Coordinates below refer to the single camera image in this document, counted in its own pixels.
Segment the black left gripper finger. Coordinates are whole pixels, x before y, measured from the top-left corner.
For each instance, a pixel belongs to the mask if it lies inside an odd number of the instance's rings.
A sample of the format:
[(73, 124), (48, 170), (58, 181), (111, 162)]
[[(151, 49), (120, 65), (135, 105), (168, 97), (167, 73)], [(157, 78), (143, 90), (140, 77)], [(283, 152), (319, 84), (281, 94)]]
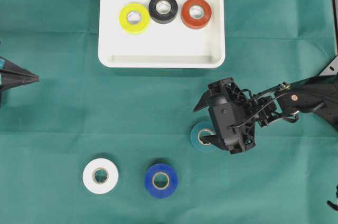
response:
[(39, 82), (39, 78), (27, 78), (27, 79), (2, 79), (1, 80), (1, 100), (4, 91), (23, 85), (28, 85), (34, 82)]
[(14, 74), (38, 79), (39, 76), (1, 57), (1, 73)]

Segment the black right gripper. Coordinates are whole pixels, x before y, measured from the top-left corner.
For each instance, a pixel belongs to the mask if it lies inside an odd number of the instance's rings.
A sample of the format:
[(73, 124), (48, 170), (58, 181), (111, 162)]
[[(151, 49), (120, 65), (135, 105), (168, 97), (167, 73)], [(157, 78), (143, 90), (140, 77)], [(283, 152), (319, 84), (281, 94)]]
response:
[(226, 78), (208, 85), (193, 112), (208, 107), (215, 129), (215, 135), (202, 136), (202, 141), (231, 154), (246, 152), (256, 146), (255, 124), (245, 122), (250, 115), (245, 112), (248, 98), (232, 78)]

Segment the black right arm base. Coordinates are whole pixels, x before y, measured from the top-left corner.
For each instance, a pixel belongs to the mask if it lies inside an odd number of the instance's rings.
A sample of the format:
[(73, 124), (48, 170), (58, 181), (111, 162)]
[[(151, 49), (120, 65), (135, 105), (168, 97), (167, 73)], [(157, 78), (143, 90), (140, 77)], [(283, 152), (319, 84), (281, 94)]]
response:
[(319, 76), (334, 76), (337, 75), (338, 71), (338, 56), (324, 68), (324, 70), (319, 74)]

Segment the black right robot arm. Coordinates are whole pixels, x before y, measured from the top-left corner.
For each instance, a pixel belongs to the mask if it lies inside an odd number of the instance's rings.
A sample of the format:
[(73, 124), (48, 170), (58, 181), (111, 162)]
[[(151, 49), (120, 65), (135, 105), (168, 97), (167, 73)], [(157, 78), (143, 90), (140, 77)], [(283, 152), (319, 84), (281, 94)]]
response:
[(207, 108), (214, 131), (202, 128), (198, 141), (231, 154), (256, 146), (255, 125), (298, 121), (299, 113), (314, 113), (337, 128), (337, 76), (316, 76), (282, 82), (258, 94), (240, 88), (232, 77), (208, 85), (194, 111)]

